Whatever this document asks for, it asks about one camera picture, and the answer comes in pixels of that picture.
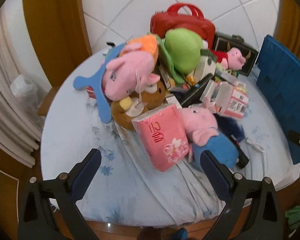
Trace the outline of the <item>blue body pig plush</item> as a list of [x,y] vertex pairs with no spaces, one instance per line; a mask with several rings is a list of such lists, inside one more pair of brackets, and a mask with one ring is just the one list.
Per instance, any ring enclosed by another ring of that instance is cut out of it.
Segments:
[[200,167],[200,154],[209,150],[221,164],[232,170],[238,161],[239,152],[234,143],[218,129],[217,120],[207,103],[180,108],[178,112],[190,143],[189,163]]

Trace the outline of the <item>white curtain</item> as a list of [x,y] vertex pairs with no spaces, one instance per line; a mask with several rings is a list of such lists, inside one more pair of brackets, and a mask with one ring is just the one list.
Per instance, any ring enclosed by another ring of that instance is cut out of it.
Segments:
[[32,168],[36,161],[31,153],[39,148],[42,129],[26,114],[10,89],[18,76],[0,13],[0,149]]

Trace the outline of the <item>dark blue fuzzy item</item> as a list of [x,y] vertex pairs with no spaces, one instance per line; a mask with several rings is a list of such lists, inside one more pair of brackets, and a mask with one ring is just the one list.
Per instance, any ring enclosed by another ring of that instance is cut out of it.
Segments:
[[215,114],[215,119],[219,130],[227,137],[233,136],[238,142],[242,142],[245,139],[244,129],[235,119],[218,114]]

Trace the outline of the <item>blue plastic storage crate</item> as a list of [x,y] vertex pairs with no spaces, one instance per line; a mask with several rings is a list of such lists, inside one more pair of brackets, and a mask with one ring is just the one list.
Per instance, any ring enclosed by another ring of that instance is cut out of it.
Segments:
[[294,164],[300,163],[300,60],[267,35],[257,58],[256,84],[288,140]]

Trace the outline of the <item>pink tissue pack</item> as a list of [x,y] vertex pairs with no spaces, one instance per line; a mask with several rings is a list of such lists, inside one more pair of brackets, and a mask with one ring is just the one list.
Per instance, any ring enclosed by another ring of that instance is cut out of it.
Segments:
[[164,104],[132,119],[153,167],[165,172],[190,151],[182,118],[175,104]]

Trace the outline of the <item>black framed box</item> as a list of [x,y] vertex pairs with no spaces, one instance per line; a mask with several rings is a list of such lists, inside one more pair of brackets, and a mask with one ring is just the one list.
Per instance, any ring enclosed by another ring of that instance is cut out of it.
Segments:
[[238,72],[239,74],[248,76],[257,59],[258,51],[250,44],[246,43],[244,38],[239,35],[226,35],[220,32],[216,32],[212,49],[227,52],[228,45],[230,48],[238,48],[241,51],[242,55],[246,58],[246,63]]

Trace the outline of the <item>blue foam boomerang toy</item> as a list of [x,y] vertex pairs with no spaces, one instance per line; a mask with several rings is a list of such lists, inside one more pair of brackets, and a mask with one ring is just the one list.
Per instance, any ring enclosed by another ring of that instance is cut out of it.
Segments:
[[126,43],[119,44],[113,47],[104,59],[104,63],[99,70],[91,77],[77,76],[73,81],[73,87],[80,90],[86,87],[91,87],[95,93],[98,114],[104,124],[108,124],[112,120],[109,103],[102,90],[102,79],[106,71],[106,65],[114,58],[118,57]]

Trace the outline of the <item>large pink pig plush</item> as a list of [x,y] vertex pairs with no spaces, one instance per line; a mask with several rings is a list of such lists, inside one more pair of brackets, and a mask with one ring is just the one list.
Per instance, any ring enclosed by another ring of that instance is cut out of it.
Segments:
[[160,76],[153,71],[158,55],[158,41],[153,34],[128,41],[119,56],[106,64],[102,79],[105,96],[111,101],[120,101],[157,84]]

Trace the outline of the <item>red dress pig plush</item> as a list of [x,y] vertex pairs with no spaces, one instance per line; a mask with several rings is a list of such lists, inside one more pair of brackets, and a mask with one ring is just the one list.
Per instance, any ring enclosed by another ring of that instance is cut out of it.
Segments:
[[230,48],[227,52],[212,50],[217,57],[217,63],[220,63],[224,69],[234,71],[241,70],[250,57],[250,53],[244,57],[238,48]]

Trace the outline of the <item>pink white medicine box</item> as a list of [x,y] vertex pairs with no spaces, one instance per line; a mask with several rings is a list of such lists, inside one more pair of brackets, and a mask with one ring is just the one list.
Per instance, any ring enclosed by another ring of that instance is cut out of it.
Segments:
[[249,98],[233,85],[222,82],[215,98],[217,114],[234,119],[242,119],[247,108]]

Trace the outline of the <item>red handbag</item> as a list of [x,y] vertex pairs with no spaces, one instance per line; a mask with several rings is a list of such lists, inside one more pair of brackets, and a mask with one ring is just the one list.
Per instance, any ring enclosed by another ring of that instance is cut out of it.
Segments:
[[150,32],[163,38],[168,30],[185,28],[197,33],[212,49],[215,25],[206,19],[202,11],[193,4],[175,3],[166,11],[156,12],[150,21]]

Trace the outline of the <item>brown bear plush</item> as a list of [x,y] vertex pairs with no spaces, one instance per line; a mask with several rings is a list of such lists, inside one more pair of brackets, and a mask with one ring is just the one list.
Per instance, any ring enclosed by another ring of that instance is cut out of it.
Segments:
[[111,103],[114,121],[124,129],[133,131],[132,119],[162,105],[165,100],[165,86],[161,81],[147,86],[143,92],[133,92],[130,96]]

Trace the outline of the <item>large green plush toy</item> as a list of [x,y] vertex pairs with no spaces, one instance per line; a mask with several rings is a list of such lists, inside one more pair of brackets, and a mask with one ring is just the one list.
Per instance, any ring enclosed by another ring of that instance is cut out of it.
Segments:
[[200,61],[202,38],[189,29],[167,31],[163,38],[155,35],[159,47],[159,62],[164,65],[175,83],[180,85],[193,72]]

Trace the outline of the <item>white green carton box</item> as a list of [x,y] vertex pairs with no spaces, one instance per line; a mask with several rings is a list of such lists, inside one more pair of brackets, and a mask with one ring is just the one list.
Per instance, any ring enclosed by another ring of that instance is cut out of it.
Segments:
[[214,74],[216,69],[217,57],[208,49],[200,50],[200,61],[194,71],[194,81],[199,82],[207,74]]

